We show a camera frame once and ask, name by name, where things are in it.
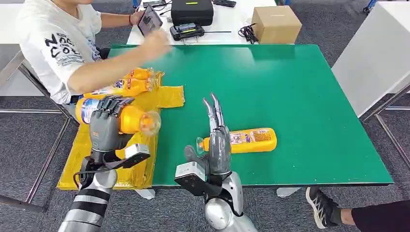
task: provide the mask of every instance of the black pants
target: black pants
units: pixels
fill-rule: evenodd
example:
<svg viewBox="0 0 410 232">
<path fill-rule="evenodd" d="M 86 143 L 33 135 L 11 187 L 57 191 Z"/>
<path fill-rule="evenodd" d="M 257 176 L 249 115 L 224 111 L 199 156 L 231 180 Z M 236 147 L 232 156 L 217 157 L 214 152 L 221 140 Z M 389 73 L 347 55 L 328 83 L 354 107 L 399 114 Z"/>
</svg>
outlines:
<svg viewBox="0 0 410 232">
<path fill-rule="evenodd" d="M 107 59 L 108 58 L 108 54 L 110 54 L 110 50 L 111 50 L 111 48 L 99 48 L 99 47 L 96 47 L 96 49 L 97 49 L 97 51 L 99 51 L 100 52 L 100 57 L 101 57 L 101 59 Z"/>
<path fill-rule="evenodd" d="M 362 232 L 410 232 L 410 201 L 355 208 L 351 215 Z"/>
</svg>

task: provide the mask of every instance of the orange bottle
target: orange bottle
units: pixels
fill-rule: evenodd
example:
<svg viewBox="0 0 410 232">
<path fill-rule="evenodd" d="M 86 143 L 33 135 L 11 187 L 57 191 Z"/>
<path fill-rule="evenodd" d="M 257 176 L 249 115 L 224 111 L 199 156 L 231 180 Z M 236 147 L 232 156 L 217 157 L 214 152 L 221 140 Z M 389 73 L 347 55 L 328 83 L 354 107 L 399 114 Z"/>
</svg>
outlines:
<svg viewBox="0 0 410 232">
<path fill-rule="evenodd" d="M 157 84 L 156 76 L 151 69 L 136 69 L 124 76 L 123 79 L 115 81 L 112 85 L 98 89 L 91 93 L 85 93 L 85 98 L 101 99 L 107 94 L 121 96 L 137 96 L 143 92 L 152 92 Z"/>
<path fill-rule="evenodd" d="M 272 128 L 231 131 L 231 152 L 265 152 L 275 149 L 277 139 Z M 197 138 L 196 149 L 199 154 L 209 150 L 209 137 Z"/>
<path fill-rule="evenodd" d="M 75 116 L 80 123 L 89 124 L 91 114 L 97 109 L 99 100 L 81 98 L 75 108 Z M 139 131 L 146 135 L 158 133 L 161 127 L 160 115 L 155 111 L 144 112 L 136 105 L 126 105 L 119 114 L 122 133 L 134 134 Z"/>
</svg>

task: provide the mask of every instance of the bottle label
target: bottle label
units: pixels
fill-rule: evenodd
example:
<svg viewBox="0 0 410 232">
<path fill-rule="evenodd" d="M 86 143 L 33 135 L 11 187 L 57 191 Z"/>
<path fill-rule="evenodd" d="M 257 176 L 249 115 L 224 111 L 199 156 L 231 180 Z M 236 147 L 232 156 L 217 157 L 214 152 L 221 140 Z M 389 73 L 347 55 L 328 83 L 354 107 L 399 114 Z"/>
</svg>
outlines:
<svg viewBox="0 0 410 232">
<path fill-rule="evenodd" d="M 231 144 L 250 143 L 250 137 L 247 133 L 231 133 Z"/>
<path fill-rule="evenodd" d="M 131 78 L 127 79 L 127 83 L 125 83 L 125 80 L 118 80 L 113 83 L 112 86 L 107 86 L 104 88 L 100 88 L 96 91 L 91 92 L 92 95 L 99 95 L 99 94 L 115 94 L 115 93 L 120 93 L 119 90 L 125 89 L 125 86 L 127 89 L 131 89 Z"/>
<path fill-rule="evenodd" d="M 89 124 L 91 119 L 91 114 L 97 109 L 98 99 L 85 99 L 81 105 L 81 120 Z"/>
<path fill-rule="evenodd" d="M 250 132 L 250 135 L 255 142 L 269 141 L 272 139 L 268 130 L 253 130 Z"/>
</svg>

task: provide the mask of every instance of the green tabletop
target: green tabletop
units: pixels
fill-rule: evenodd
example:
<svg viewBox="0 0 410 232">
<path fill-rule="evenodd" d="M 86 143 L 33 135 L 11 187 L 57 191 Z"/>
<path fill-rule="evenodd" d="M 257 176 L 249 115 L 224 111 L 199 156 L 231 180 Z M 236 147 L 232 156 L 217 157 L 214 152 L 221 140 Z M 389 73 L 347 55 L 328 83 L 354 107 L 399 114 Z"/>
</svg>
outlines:
<svg viewBox="0 0 410 232">
<path fill-rule="evenodd" d="M 114 46 L 110 56 L 129 46 Z M 185 105 L 161 111 L 153 186 L 176 186 L 175 168 L 209 136 L 201 100 L 219 98 L 231 131 L 273 128 L 272 152 L 232 154 L 243 185 L 382 185 L 393 181 L 316 45 L 174 46 L 144 67 L 184 86 Z"/>
</svg>

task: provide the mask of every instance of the cable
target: cable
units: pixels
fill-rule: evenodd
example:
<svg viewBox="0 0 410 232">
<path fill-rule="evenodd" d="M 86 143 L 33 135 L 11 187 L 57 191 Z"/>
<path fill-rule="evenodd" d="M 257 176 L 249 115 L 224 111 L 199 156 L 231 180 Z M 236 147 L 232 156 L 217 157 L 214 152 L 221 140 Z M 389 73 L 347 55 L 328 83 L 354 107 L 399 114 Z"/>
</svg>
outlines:
<svg viewBox="0 0 410 232">
<path fill-rule="evenodd" d="M 221 30 L 221 31 L 204 31 L 204 33 L 232 33 L 232 31 Z"/>
<path fill-rule="evenodd" d="M 165 3 L 164 5 L 155 6 L 155 7 L 163 6 L 161 9 L 155 9 L 155 7 L 153 7 L 153 8 L 154 8 L 154 11 L 162 11 L 163 9 L 166 8 L 166 6 L 167 6 L 168 4 L 171 4 L 171 2 L 172 2 L 172 0 L 170 0 L 170 1 L 167 2 L 167 3 Z"/>
<path fill-rule="evenodd" d="M 243 37 L 246 39 L 247 42 L 250 42 L 251 44 L 254 44 L 255 42 L 258 42 L 258 38 L 256 38 L 255 33 L 253 32 L 252 26 L 255 25 L 256 23 L 252 23 L 249 26 L 244 26 L 238 31 L 238 35 L 240 37 Z"/>
<path fill-rule="evenodd" d="M 163 14 L 165 14 L 165 13 L 167 13 L 168 11 L 171 11 L 171 10 L 167 10 L 167 11 L 162 12 L 162 13 L 160 14 L 160 16 L 163 15 Z"/>
<path fill-rule="evenodd" d="M 83 172 L 74 173 L 74 175 L 73 175 L 74 184 L 75 184 L 75 186 L 77 186 L 77 189 L 78 189 L 78 183 L 77 183 L 77 180 L 75 179 L 76 175 L 81 175 L 81 174 L 86 174 L 86 173 L 103 173 L 103 172 L 107 172 L 109 170 L 112 170 L 112 168 L 106 168 L 106 169 L 94 170 L 94 171 L 83 171 Z"/>
</svg>

